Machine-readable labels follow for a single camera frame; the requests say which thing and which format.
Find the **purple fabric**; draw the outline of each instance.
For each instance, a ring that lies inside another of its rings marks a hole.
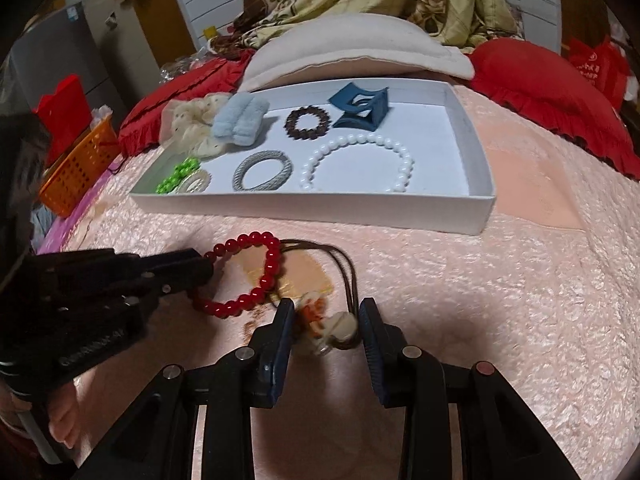
[[[114,160],[110,165],[110,170],[116,170],[116,168],[122,163],[122,158],[118,157]],[[105,171],[98,178],[94,186],[87,191],[82,200],[78,203],[76,208],[73,210],[71,215],[67,218],[56,218],[51,226],[51,229],[47,233],[47,236],[44,239],[44,243],[40,246],[38,250],[38,254],[47,254],[47,253],[59,253],[62,245],[66,242],[66,239],[69,236],[69,233],[73,230],[78,221],[82,218],[84,213],[89,206],[94,202],[98,193],[102,190],[104,185],[109,180],[111,176],[111,172],[109,170]]]

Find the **light blue scrunchie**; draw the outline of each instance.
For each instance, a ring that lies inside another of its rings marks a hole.
[[[269,102],[266,99],[248,92],[235,94],[213,118],[211,135],[221,142],[251,146],[267,111]]]

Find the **blue hair claw clip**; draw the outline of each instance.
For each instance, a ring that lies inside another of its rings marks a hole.
[[[329,102],[344,114],[335,121],[334,128],[358,128],[375,132],[389,111],[388,88],[363,90],[354,83],[339,90]]]

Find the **dark brown bracelet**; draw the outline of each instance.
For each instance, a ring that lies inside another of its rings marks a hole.
[[[298,120],[303,115],[315,115],[318,120],[318,126],[315,128],[302,128],[298,129],[296,126],[298,125]],[[317,106],[303,106],[302,108],[298,108],[297,110],[293,110],[289,117],[287,117],[287,121],[284,124],[284,127],[287,131],[287,135],[293,139],[303,139],[303,140],[315,140],[318,137],[324,136],[329,130],[329,114],[322,110],[322,108],[318,108]]]

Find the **refrigerator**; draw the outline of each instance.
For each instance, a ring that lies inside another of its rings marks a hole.
[[[25,31],[14,43],[5,71],[13,79],[12,100],[26,102],[32,110],[43,95],[53,94],[64,78],[76,74],[89,108],[107,105],[113,110],[116,132],[128,113],[102,63],[82,2],[57,10]]]

